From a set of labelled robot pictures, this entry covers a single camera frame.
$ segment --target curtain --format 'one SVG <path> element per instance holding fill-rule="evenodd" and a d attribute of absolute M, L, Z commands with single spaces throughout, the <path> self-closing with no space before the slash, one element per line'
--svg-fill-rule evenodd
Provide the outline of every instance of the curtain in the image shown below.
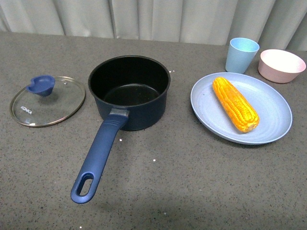
<path fill-rule="evenodd" d="M 307 51 L 307 0 L 0 0 L 0 31 Z"/>

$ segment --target bowl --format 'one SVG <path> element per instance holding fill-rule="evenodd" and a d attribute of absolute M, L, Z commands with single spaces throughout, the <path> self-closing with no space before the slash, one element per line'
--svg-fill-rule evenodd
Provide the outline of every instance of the bowl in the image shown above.
<path fill-rule="evenodd" d="M 260 54 L 259 73 L 269 81 L 287 83 L 306 69 L 297 55 L 279 49 L 267 49 Z"/>

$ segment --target pot lid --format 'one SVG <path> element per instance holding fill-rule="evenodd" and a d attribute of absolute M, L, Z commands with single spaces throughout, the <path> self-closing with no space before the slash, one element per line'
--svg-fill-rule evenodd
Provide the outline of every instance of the pot lid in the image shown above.
<path fill-rule="evenodd" d="M 50 126 L 73 115 L 84 100 L 85 89 L 75 79 L 42 75 L 16 94 L 10 113 L 24 126 Z"/>

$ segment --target blue lid knob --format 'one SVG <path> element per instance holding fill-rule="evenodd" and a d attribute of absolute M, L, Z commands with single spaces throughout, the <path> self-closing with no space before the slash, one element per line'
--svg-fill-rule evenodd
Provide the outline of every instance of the blue lid knob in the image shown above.
<path fill-rule="evenodd" d="M 52 93 L 56 80 L 50 75 L 41 75 L 31 79 L 31 84 L 26 90 L 31 93 L 46 97 Z"/>

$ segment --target blue handle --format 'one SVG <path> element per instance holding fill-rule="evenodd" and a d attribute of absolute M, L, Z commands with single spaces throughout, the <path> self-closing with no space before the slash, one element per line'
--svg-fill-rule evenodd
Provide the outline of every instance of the blue handle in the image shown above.
<path fill-rule="evenodd" d="M 101 124 L 71 190 L 71 199 L 84 204 L 95 195 L 117 132 L 127 123 L 128 115 L 109 114 Z M 86 180 L 92 183 L 86 195 L 80 195 Z"/>
<path fill-rule="evenodd" d="M 55 78 L 50 75 L 37 76 L 31 79 L 31 84 L 26 86 L 26 90 L 46 97 L 52 93 L 55 82 Z"/>

